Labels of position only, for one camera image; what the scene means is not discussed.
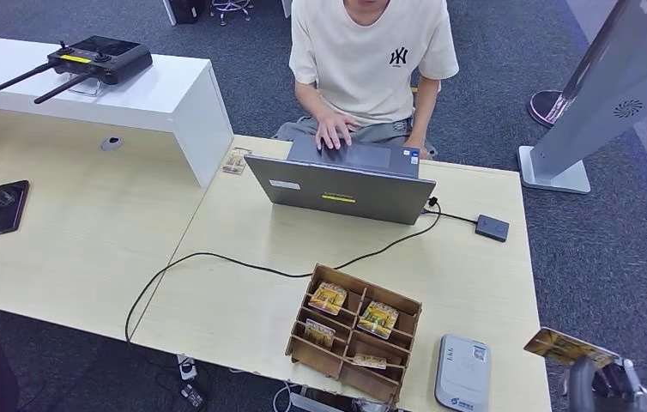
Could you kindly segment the person's right hand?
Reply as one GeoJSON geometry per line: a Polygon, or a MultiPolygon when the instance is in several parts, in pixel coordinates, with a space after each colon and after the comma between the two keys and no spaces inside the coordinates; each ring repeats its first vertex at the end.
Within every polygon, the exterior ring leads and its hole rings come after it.
{"type": "Polygon", "coordinates": [[[340,149],[343,145],[351,146],[351,129],[357,130],[360,127],[351,116],[340,112],[323,112],[316,116],[316,120],[318,126],[315,142],[319,151],[324,148],[340,149]]]}

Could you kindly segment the person's left hand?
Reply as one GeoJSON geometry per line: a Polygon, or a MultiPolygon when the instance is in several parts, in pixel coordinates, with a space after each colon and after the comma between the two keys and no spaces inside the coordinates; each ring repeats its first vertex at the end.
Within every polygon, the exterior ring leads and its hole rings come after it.
{"type": "Polygon", "coordinates": [[[432,158],[431,151],[426,145],[426,138],[424,135],[415,135],[412,133],[402,145],[408,148],[416,148],[421,160],[430,160],[432,158]]]}

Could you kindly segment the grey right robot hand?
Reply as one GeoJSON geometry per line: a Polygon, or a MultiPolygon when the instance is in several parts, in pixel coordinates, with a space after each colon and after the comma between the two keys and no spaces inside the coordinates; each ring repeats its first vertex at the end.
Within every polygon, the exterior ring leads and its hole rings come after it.
{"type": "Polygon", "coordinates": [[[647,389],[630,359],[597,368],[582,356],[568,371],[565,395],[569,411],[647,411],[647,389]]]}

